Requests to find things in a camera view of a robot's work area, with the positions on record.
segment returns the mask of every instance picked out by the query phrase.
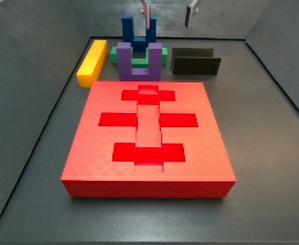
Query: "red block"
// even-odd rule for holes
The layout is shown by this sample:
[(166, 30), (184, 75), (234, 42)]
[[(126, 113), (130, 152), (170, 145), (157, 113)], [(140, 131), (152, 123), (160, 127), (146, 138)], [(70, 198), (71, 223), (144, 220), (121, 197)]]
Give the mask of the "red block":
[(234, 176), (202, 84), (93, 83), (61, 181), (73, 197), (224, 197)]

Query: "yellow block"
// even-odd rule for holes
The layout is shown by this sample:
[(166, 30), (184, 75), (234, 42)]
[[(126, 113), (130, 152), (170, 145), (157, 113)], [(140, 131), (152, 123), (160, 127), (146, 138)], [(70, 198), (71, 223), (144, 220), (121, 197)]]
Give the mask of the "yellow block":
[(79, 87), (89, 88), (93, 81), (97, 80), (102, 70), (106, 53), (106, 41), (94, 40), (75, 73)]

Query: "gray wall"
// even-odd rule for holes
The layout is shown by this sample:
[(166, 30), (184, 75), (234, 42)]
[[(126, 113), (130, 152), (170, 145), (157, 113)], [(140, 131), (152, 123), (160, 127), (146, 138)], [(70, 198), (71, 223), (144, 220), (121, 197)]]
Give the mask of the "gray wall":
[(86, 41), (67, 0), (0, 3), (0, 213)]
[(299, 109), (299, 0), (273, 0), (247, 42)]
[[(121, 15), (134, 16), (134, 33), (144, 35), (136, 0), (70, 0), (90, 36), (121, 36)], [(190, 28), (184, 26), (192, 0), (146, 0), (158, 16), (157, 36), (245, 39), (271, 0), (201, 0)]]

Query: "cross-shaped slot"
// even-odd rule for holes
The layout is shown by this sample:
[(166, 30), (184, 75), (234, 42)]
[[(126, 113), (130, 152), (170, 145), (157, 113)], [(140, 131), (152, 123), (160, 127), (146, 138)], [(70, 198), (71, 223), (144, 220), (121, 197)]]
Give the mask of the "cross-shaped slot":
[(161, 171), (164, 162), (185, 162), (182, 144), (162, 144), (161, 127), (197, 127), (194, 114), (160, 113), (160, 102), (174, 101), (173, 91), (138, 85), (122, 91), (121, 100), (136, 101), (136, 113), (103, 112), (98, 126), (134, 127), (134, 143), (114, 143), (111, 161), (158, 166)]

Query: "gray table surface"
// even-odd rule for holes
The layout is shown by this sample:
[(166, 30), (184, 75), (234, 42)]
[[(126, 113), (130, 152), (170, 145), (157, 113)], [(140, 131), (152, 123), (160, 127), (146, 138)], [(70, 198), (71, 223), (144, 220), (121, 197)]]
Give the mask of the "gray table surface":
[[(109, 47), (117, 39), (109, 39)], [(4, 242), (299, 242), (299, 115), (243, 41), (161, 39), (213, 48), (218, 74), (202, 82), (237, 178), (222, 199), (70, 198), (59, 175), (89, 90), (74, 76), (0, 220)], [(103, 64), (101, 80), (117, 80)]]

